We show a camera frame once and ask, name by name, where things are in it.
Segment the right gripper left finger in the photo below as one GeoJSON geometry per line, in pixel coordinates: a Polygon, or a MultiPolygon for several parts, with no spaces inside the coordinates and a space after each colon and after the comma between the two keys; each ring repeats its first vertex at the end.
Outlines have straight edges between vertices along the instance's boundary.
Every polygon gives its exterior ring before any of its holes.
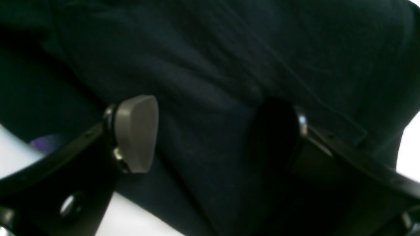
{"type": "Polygon", "coordinates": [[[147,173],[158,101],[139,95],[59,150],[1,178],[2,236],[93,236],[123,173],[147,173]]]}

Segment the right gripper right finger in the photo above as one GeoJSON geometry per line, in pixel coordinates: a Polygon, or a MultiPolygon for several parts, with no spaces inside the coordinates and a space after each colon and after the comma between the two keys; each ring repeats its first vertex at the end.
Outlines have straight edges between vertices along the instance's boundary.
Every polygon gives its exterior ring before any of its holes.
{"type": "Polygon", "coordinates": [[[256,236],[418,236],[419,182],[269,98],[254,120],[277,191],[256,236]]]}

